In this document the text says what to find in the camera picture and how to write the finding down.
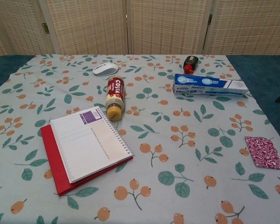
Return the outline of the blue white toothpaste box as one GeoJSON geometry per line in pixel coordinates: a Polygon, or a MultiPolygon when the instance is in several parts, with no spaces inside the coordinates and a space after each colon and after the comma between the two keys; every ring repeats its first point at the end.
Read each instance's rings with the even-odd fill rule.
{"type": "Polygon", "coordinates": [[[242,96],[249,91],[241,80],[175,74],[173,93],[242,96]]]}

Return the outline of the bamboo folding screen panel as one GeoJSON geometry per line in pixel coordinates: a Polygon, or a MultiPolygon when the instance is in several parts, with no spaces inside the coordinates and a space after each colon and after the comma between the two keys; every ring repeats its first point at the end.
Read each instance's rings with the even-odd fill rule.
{"type": "Polygon", "coordinates": [[[201,54],[213,0],[126,0],[130,54],[201,54]]]}
{"type": "Polygon", "coordinates": [[[46,0],[0,0],[0,35],[8,54],[54,54],[50,34],[42,23],[47,23],[41,10],[46,0]]]}
{"type": "Polygon", "coordinates": [[[280,0],[213,0],[203,52],[280,55],[280,0]]]}
{"type": "Polygon", "coordinates": [[[38,0],[53,52],[128,53],[126,0],[38,0]]]}

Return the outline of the small red black bottle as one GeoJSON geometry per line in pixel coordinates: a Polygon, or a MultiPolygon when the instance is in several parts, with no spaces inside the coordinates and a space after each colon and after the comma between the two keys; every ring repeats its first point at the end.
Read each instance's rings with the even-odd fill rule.
{"type": "Polygon", "coordinates": [[[196,65],[198,63],[198,57],[196,56],[188,56],[183,64],[183,70],[185,74],[193,74],[195,69],[196,69],[196,65]]]}

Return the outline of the floral printed tablecloth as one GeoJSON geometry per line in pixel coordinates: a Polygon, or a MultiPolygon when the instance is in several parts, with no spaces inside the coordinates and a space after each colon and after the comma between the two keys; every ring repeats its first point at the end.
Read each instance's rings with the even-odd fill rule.
{"type": "Polygon", "coordinates": [[[0,224],[280,224],[280,170],[256,167],[245,136],[280,136],[250,89],[175,95],[183,55],[35,55],[0,86],[0,224]],[[59,196],[40,129],[105,107],[118,65],[132,161],[59,196]]]}

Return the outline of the Costa coffee bottle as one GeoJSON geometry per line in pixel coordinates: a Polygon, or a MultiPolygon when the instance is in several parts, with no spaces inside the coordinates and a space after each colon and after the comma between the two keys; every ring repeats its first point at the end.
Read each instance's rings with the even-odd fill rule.
{"type": "Polygon", "coordinates": [[[114,76],[108,79],[105,108],[109,120],[118,121],[122,118],[125,108],[125,85],[121,77],[114,76]]]}

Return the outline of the white computer mouse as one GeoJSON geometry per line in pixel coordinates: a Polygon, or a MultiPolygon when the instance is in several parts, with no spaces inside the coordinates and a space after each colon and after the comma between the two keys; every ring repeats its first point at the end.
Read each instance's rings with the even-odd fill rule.
{"type": "Polygon", "coordinates": [[[96,76],[112,75],[117,71],[118,71],[118,65],[111,62],[102,63],[92,70],[93,74],[96,76]]]}

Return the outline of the red cover spiral notebook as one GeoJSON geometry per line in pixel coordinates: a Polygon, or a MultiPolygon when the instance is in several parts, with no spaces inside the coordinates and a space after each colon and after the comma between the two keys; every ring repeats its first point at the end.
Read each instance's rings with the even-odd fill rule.
{"type": "Polygon", "coordinates": [[[133,158],[98,106],[54,119],[40,130],[59,196],[133,158]]]}

